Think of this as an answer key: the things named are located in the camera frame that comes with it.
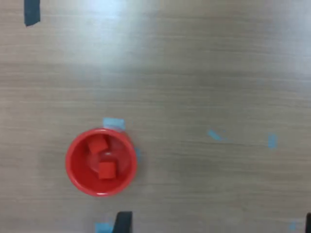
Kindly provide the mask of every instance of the black tape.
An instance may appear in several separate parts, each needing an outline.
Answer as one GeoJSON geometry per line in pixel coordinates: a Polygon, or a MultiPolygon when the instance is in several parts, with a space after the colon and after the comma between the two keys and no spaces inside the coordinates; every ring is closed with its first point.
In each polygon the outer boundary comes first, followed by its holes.
{"type": "Polygon", "coordinates": [[[24,22],[31,26],[40,22],[40,0],[24,0],[24,22]]]}
{"type": "Polygon", "coordinates": [[[311,233],[311,213],[307,214],[306,217],[306,233],[311,233]]]}

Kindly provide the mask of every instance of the dark blue tape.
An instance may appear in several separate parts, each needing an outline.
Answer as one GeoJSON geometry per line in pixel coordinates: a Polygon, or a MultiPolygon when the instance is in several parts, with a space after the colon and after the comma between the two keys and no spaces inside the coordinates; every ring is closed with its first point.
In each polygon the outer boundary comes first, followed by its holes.
{"type": "Polygon", "coordinates": [[[95,233],[112,233],[113,226],[110,223],[95,223],[95,233]]]}
{"type": "Polygon", "coordinates": [[[31,26],[40,22],[40,0],[24,0],[24,22],[31,26]]]}

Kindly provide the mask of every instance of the red cube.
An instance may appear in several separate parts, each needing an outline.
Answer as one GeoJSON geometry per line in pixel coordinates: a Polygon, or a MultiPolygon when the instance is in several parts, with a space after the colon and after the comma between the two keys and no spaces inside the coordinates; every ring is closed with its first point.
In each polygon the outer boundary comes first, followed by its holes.
{"type": "Polygon", "coordinates": [[[114,161],[99,163],[98,176],[101,180],[111,180],[117,177],[117,164],[114,161]]]}
{"type": "Polygon", "coordinates": [[[91,154],[97,154],[108,149],[107,141],[101,134],[88,138],[87,144],[91,154]]]}

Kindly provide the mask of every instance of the wood grain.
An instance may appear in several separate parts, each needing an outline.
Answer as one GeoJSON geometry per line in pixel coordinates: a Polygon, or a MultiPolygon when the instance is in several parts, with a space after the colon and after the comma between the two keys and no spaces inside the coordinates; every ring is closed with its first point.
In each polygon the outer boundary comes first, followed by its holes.
{"type": "Polygon", "coordinates": [[[311,210],[311,3],[0,2],[0,232],[303,232],[311,210]],[[121,194],[68,180],[72,139],[126,120],[143,160],[121,194]],[[208,137],[213,129],[225,141],[208,137]],[[276,150],[268,133],[278,135],[276,150]]]}

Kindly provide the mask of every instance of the bowl rim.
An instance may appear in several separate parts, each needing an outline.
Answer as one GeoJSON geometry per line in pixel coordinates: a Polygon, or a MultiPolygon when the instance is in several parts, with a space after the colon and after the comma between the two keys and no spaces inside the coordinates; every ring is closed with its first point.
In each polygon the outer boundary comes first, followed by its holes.
{"type": "Polygon", "coordinates": [[[135,152],[135,148],[134,148],[130,138],[127,136],[127,134],[125,132],[118,132],[118,131],[115,131],[112,129],[107,129],[107,128],[91,129],[91,130],[85,131],[85,132],[81,133],[80,135],[78,135],[72,141],[72,143],[70,144],[70,146],[67,150],[66,162],[65,163],[66,163],[67,175],[68,175],[70,181],[74,184],[74,186],[76,186],[80,191],[82,191],[86,194],[89,194],[91,196],[95,196],[95,197],[112,196],[112,195],[115,195],[115,194],[121,192],[133,180],[133,178],[135,177],[136,170],[137,170],[136,152],[135,152]],[[131,157],[130,161],[131,161],[132,169],[130,170],[129,175],[126,177],[124,182],[122,182],[121,185],[119,185],[118,187],[116,187],[116,188],[114,188],[108,192],[104,192],[104,193],[96,192],[96,191],[91,190],[91,189],[85,187],[84,185],[80,184],[79,181],[75,179],[75,176],[72,172],[72,167],[71,167],[71,159],[73,156],[74,149],[78,146],[78,144],[80,142],[85,140],[87,137],[95,135],[95,134],[109,135],[109,136],[112,136],[112,137],[119,139],[125,145],[125,147],[128,149],[129,155],[131,157]]]}

